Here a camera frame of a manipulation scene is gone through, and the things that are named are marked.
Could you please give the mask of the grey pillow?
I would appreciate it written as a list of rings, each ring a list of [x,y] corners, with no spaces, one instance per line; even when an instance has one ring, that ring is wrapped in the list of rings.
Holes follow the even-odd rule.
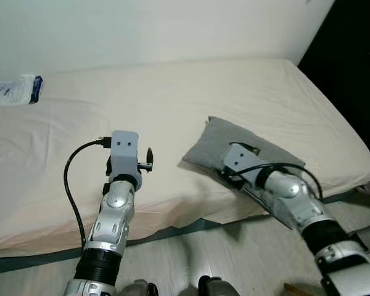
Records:
[[[224,167],[223,158],[233,142],[241,143],[266,162],[239,172],[261,169],[255,186],[244,181],[240,191],[287,228],[298,232],[325,217],[318,200],[321,186],[310,186],[302,177],[308,172],[305,163],[282,147],[230,121],[208,118],[201,138],[183,156],[183,161],[209,169],[219,178],[219,169]]]

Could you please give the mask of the bed mattress with cream sheet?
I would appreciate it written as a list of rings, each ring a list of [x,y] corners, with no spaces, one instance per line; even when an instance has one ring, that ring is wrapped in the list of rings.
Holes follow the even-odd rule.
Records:
[[[326,197],[370,183],[370,150],[331,101],[283,59],[98,68],[44,77],[39,102],[0,106],[0,258],[80,245],[63,184],[69,155],[115,130],[138,134],[142,174],[129,239],[198,219],[229,223],[262,209],[182,162],[210,117],[295,155]]]

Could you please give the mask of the dark teal bed base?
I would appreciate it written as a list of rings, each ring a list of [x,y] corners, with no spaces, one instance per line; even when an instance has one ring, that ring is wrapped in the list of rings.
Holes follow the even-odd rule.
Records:
[[[343,194],[330,195],[324,200],[325,204],[331,204],[337,201],[345,201],[355,205],[363,205],[370,208],[370,194],[363,192],[360,187],[343,192]],[[210,220],[198,219],[195,222],[176,228],[176,226],[169,226],[169,228],[161,229],[156,233],[145,237],[145,239],[129,240],[128,246],[145,244],[148,242],[159,241],[163,239],[170,239],[179,235],[195,233],[197,231],[207,231],[208,229],[222,229],[229,237],[238,239],[241,234],[241,223],[250,221],[266,220],[266,215],[254,215],[247,219],[242,219],[232,223],[217,223]],[[81,249],[65,249],[55,253],[47,253],[41,255],[25,256],[25,257],[5,257],[0,258],[0,273],[8,273],[8,271],[15,271],[24,268],[31,268],[46,264],[55,263],[61,260],[78,259],[81,255]]]

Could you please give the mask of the robot right leg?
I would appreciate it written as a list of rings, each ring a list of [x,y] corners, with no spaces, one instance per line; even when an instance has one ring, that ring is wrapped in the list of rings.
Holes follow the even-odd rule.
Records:
[[[240,296],[232,284],[219,277],[201,276],[197,284],[197,296]]]

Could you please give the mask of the white blue wipes packet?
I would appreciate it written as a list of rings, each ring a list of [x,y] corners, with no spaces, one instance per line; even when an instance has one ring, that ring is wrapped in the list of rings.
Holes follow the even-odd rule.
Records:
[[[0,81],[0,106],[36,104],[43,82],[39,75],[22,75],[16,81]]]

